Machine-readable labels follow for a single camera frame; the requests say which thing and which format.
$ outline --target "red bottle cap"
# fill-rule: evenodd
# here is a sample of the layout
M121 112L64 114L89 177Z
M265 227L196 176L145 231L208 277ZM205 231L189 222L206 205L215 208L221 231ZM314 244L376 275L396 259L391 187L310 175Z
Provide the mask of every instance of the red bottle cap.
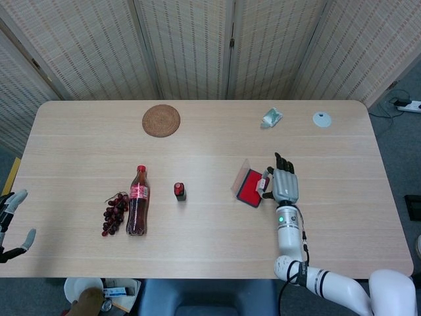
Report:
M175 185L174 185L174 194L176 196L179 196L179 195L183 194L183 191L184 191L184 184L182 184L180 182L175 183Z

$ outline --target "robotic arm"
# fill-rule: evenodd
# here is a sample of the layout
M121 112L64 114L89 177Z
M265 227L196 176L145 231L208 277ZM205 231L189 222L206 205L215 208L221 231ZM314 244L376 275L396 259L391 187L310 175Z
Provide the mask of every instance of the robotic arm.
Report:
M0 197L0 263L6 263L8 260L22 255L34 243L36 229L33 228L29 231L25 242L19 248L4 252L3 240L5 239L6 231L12 221L14 212L27 195L26 190L21 190L17 193L10 193Z
M304 286L312 293L345 306L358 315L417 315L414 284L408 277L390 270L379 270L370 277L370 300L362 286L355 280L323 269L309 267L309 250L304 231L304 220L299 208L298 180L292 163L278 153L276 169L268 167L258 183L262 198L272 198L278 203L278 244L280 253L274 265L275 275L292 284ZM266 177L273 177L272 192L263 192ZM307 254L303 261L303 251Z

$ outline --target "power strip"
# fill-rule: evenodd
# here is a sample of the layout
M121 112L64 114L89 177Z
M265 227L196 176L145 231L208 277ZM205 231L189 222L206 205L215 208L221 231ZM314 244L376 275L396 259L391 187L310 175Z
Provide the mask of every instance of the power strip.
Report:
M405 107L396 107L400 111L421 113L421 101L412 101Z

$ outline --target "round woven placemat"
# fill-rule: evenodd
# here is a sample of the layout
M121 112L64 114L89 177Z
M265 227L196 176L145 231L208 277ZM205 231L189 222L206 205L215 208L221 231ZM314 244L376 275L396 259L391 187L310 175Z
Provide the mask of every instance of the round woven placemat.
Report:
M167 137L180 126L180 114L170 105L158 104L146 111L142 126L151 136Z

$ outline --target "coca-cola bottle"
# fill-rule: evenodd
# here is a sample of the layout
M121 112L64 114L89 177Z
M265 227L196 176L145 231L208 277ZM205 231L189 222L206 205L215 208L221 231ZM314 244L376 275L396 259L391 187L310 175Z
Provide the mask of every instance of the coca-cola bottle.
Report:
M151 191L146 180L146 167L137 166L137 176L130 186L129 219L126 232L128 235L146 234L146 216Z

